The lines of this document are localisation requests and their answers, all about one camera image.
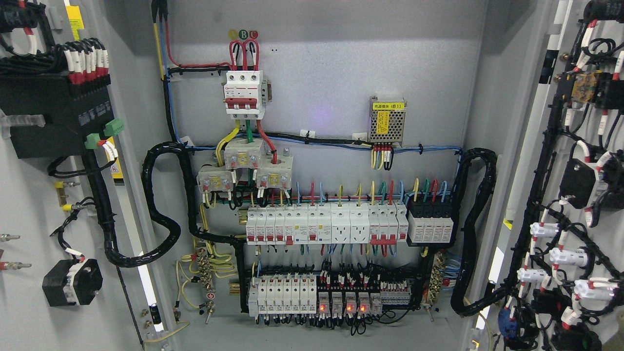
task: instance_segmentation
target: yellow wire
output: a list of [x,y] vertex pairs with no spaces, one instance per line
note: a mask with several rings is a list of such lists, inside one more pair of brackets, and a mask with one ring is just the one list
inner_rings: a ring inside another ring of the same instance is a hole
[[343,206],[343,185],[340,184],[340,188],[338,188],[338,207]]
[[194,263],[195,263],[195,261],[191,261],[191,264],[190,264],[190,265],[188,265],[188,271],[189,271],[191,274],[197,274],[197,273],[199,273],[199,270],[193,270],[193,264],[194,264]]
[[219,167],[223,167],[223,165],[225,164],[223,161],[223,157],[221,156],[221,150],[223,149],[223,146],[225,145],[225,143],[230,142],[232,139],[234,139],[234,137],[238,134],[238,130],[240,129],[240,121],[237,119],[235,122],[236,123],[234,129],[232,129],[232,131],[223,139],[221,139],[221,141],[217,144],[217,164],[219,165]]
[[199,213],[202,215],[202,224],[203,224],[204,230],[208,230],[208,219],[206,218],[206,211],[204,210],[203,205],[199,206]]
[[[464,297],[464,302],[467,305],[470,305],[470,300],[468,300],[466,297]],[[479,317],[481,317],[481,319],[485,322],[485,327],[487,328],[487,349],[489,350],[492,348],[492,329],[490,328],[490,323],[487,322],[487,318],[481,314],[481,312],[479,312]]]
[[371,198],[372,198],[371,205],[375,206],[375,181],[371,183]]
[[193,305],[193,303],[188,299],[187,293],[184,292],[184,287],[187,286],[188,282],[190,282],[190,280],[186,280],[184,283],[182,283],[182,288],[181,288],[181,290],[182,290],[182,297],[188,303],[189,306],[191,306],[194,309],[198,310],[200,307],[198,305]]
[[189,321],[187,321],[187,320],[181,320],[179,322],[176,322],[176,324],[184,324],[184,325],[181,326],[180,328],[174,330],[173,332],[170,332],[169,334],[167,334],[167,335],[165,335],[163,337],[160,337],[158,339],[146,339],[146,340],[143,340],[143,350],[144,351],[147,350],[147,344],[153,344],[153,343],[156,343],[156,342],[164,341],[165,339],[168,339],[168,338],[174,336],[175,334],[177,334],[182,329],[188,327],[191,323]]
[[163,79],[165,71],[162,69],[162,57],[160,57],[160,36],[158,34],[158,25],[154,23],[154,39],[156,40],[156,50],[158,51],[158,68],[160,69],[160,78]]
[[358,187],[358,207],[362,204],[362,183]]

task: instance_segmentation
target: screw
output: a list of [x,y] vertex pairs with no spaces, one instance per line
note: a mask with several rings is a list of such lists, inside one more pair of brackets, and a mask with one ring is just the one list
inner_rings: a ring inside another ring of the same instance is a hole
[[0,235],[0,242],[5,242],[5,241],[9,241],[9,240],[17,240],[19,238],[21,238],[20,235],[1,234]]

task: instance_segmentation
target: green wire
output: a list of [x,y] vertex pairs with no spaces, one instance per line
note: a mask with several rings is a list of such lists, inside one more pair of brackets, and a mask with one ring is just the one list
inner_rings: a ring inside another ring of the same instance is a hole
[[422,187],[422,203],[427,201],[427,196],[429,195],[429,178],[425,179],[425,184]]
[[247,142],[253,142],[253,134],[251,133],[251,121],[245,121],[245,129],[247,129]]

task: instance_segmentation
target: red wire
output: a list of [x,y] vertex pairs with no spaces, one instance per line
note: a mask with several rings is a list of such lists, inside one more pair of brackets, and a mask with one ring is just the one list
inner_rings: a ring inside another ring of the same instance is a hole
[[262,124],[259,119],[256,120],[256,125],[258,126],[258,133],[260,134],[262,139],[265,141],[265,143],[269,145],[269,149],[271,149],[271,153],[273,154],[273,161],[271,163],[277,164],[277,149],[275,149],[275,145],[273,145],[271,139],[269,139],[269,137],[266,136],[265,130],[262,129]]
[[255,61],[253,61],[253,70],[257,71],[258,70],[258,66],[260,65],[260,46],[258,45],[258,41],[256,39],[253,38],[249,38],[247,39],[244,43],[243,43],[243,48],[245,49],[245,51],[243,52],[243,69],[248,69],[249,66],[247,66],[247,43],[252,42],[254,44],[254,50],[256,51],[255,54]]
[[437,179],[434,179],[433,183],[431,183],[431,202],[436,201],[436,196],[437,196]]
[[221,63],[206,63],[206,64],[179,64],[178,62],[176,62],[173,59],[173,56],[171,55],[171,44],[169,41],[169,22],[165,21],[165,43],[167,44],[167,56],[169,57],[169,61],[171,61],[172,64],[181,67],[181,68],[199,68],[199,67],[218,67],[218,66],[228,66],[230,69],[232,70],[236,70],[236,68],[232,68],[232,64],[229,64],[227,62],[221,62]]
[[394,180],[390,180],[390,194],[388,194],[388,205],[392,205],[393,193],[394,193]]
[[312,196],[312,201],[310,203],[314,206],[314,182],[312,182],[312,186],[310,187],[310,195]]

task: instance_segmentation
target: black cable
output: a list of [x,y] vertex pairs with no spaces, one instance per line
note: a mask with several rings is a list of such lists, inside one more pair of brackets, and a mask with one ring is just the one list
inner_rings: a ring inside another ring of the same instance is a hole
[[130,296],[128,295],[128,288],[125,286],[124,276],[121,274],[121,270],[119,267],[117,269],[117,276],[119,277],[119,283],[121,284],[121,289],[124,291],[125,303],[128,305],[128,311],[130,311],[130,316],[132,317],[132,323],[134,324],[134,330],[137,332],[137,337],[139,338],[139,343],[141,347],[144,346],[143,337],[141,336],[141,331],[139,331],[139,324],[137,323],[137,318],[134,315],[134,309],[132,308],[132,303],[130,303]]
[[607,140],[605,141],[605,149],[607,149],[609,147],[609,144],[611,143],[611,136],[613,136],[613,132],[615,131],[615,128],[618,125],[620,118],[622,117],[622,111],[624,110],[618,110],[618,114],[617,116],[615,116],[615,119],[613,120],[611,129],[609,129],[609,133],[607,134]]
[[466,194],[466,184],[468,180],[468,171],[472,162],[481,159],[485,163],[485,174],[475,197],[474,205],[470,209],[466,220],[464,221],[464,244],[462,246],[461,262],[459,265],[459,273],[456,284],[451,295],[451,307],[461,316],[469,316],[479,313],[484,307],[502,299],[506,294],[506,289],[500,289],[498,292],[485,296],[483,299],[475,301],[468,306],[464,305],[464,296],[470,284],[472,274],[477,263],[477,233],[476,222],[496,184],[496,153],[487,149],[470,149],[462,156],[457,170],[453,190],[451,192],[451,219],[453,220],[453,234],[456,235],[459,230],[459,211],[461,203]]
[[[155,160],[157,155],[155,155],[154,152],[148,152],[146,162],[148,162],[151,157],[153,157],[153,159]],[[84,164],[85,169],[96,168],[97,158],[95,157],[95,152],[88,151],[85,155],[83,155],[82,163]],[[93,193],[93,202],[95,203],[95,210],[97,212],[97,221],[104,231],[104,254],[106,255],[106,258],[109,260],[110,263],[123,268],[138,267],[140,265],[148,264],[157,260],[173,247],[173,245],[180,237],[180,226],[168,217],[161,215],[158,210],[156,210],[155,206],[153,206],[154,194],[152,193],[152,205],[150,206],[150,204],[148,204],[150,216],[154,215],[154,217],[157,218],[157,223],[166,227],[168,226],[167,228],[170,229],[169,236],[165,240],[163,240],[163,242],[158,247],[156,247],[154,250],[151,250],[150,252],[147,252],[144,255],[136,257],[126,257],[122,255],[119,252],[119,246],[117,245],[117,236],[115,234],[115,220],[113,218],[115,214],[112,212],[109,193],[106,188],[104,178],[102,177],[102,174],[100,172],[88,174],[87,178],[89,180],[91,192]],[[149,173],[143,173],[141,178],[144,182],[144,185],[146,182],[151,184],[151,171]]]

